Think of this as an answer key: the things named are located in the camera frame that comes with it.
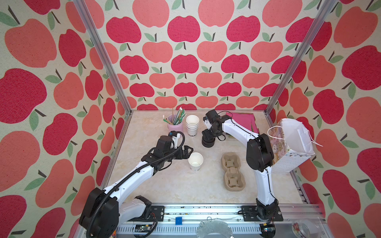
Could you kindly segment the white paper coffee cup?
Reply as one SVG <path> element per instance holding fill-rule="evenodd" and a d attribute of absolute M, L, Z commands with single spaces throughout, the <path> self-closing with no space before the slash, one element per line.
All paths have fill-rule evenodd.
<path fill-rule="evenodd" d="M 193 152 L 188 158 L 188 163 L 193 171 L 199 171 L 203 162 L 203 156 L 198 152 Z"/>

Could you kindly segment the white patterned paper gift bag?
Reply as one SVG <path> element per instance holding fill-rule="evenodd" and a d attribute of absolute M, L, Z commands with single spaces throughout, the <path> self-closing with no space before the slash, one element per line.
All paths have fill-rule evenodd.
<path fill-rule="evenodd" d="M 274 153 L 272 172 L 286 174 L 315 155 L 310 131 L 295 119 L 281 119 L 267 130 Z"/>

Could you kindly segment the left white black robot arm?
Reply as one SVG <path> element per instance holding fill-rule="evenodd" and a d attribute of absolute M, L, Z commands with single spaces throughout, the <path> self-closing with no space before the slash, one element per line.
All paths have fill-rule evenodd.
<path fill-rule="evenodd" d="M 143 182 L 166 169 L 165 163 L 188 159 L 192 153 L 193 148 L 185 145 L 185 135 L 171 131 L 161 136 L 157 145 L 123 178 L 104 189 L 93 189 L 79 218 L 79 224 L 86 229 L 86 237 L 109 238 L 121 223 L 148 219 L 151 203 L 146 198 L 138 196 L 125 206 L 123 202 Z"/>

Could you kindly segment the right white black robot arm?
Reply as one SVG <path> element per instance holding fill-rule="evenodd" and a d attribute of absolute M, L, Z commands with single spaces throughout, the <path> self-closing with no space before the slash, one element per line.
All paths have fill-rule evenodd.
<path fill-rule="evenodd" d="M 279 205 L 273 195 L 271 167 L 274 153 L 268 135 L 249 131 L 229 115 L 221 116 L 215 110 L 207 112 L 203 122 L 207 127 L 202 131 L 201 143 L 204 147 L 212 147 L 215 139 L 223 133 L 233 136 L 246 147 L 246 161 L 255 172 L 258 189 L 257 217 L 261 221 L 268 221 L 275 217 Z"/>

